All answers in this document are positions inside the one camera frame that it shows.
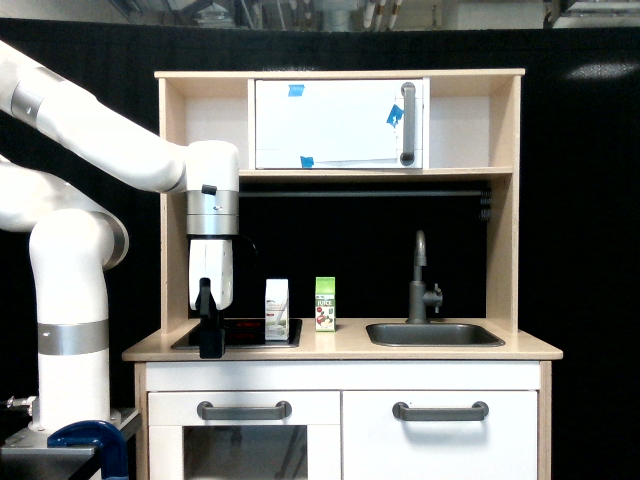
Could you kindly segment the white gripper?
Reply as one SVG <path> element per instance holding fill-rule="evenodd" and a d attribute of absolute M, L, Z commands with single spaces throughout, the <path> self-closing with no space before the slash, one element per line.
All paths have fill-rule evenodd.
<path fill-rule="evenodd" d="M 225 331 L 219 310 L 233 302 L 233 250 L 230 239 L 190 241 L 189 304 L 200 318 L 199 356 L 220 359 L 225 353 Z"/>

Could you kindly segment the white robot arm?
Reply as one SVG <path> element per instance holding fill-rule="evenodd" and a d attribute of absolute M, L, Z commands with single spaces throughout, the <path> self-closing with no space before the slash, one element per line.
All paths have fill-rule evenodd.
<path fill-rule="evenodd" d="M 129 186 L 184 194 L 190 306 L 214 319 L 231 305 L 239 223 L 233 144 L 164 140 L 10 45 L 1 48 L 1 109 Z M 53 432 L 108 420 L 104 274 L 128 252 L 124 225 L 68 182 L 3 160 L 1 227 L 29 236 L 38 335 L 34 427 Z"/>

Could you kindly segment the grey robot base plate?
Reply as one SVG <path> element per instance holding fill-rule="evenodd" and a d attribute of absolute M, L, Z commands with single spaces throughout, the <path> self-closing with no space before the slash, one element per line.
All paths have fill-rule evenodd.
<path fill-rule="evenodd" d="M 115 409 L 107 421 L 116 426 L 123 434 L 126 444 L 132 436 L 137 434 L 141 427 L 142 418 L 135 408 Z M 8 459 L 26 460 L 85 460 L 93 462 L 100 467 L 99 452 L 92 446 L 77 446 L 67 448 L 48 448 L 47 438 L 55 431 L 33 429 L 27 427 L 9 437 L 1 447 L 1 454 Z"/>

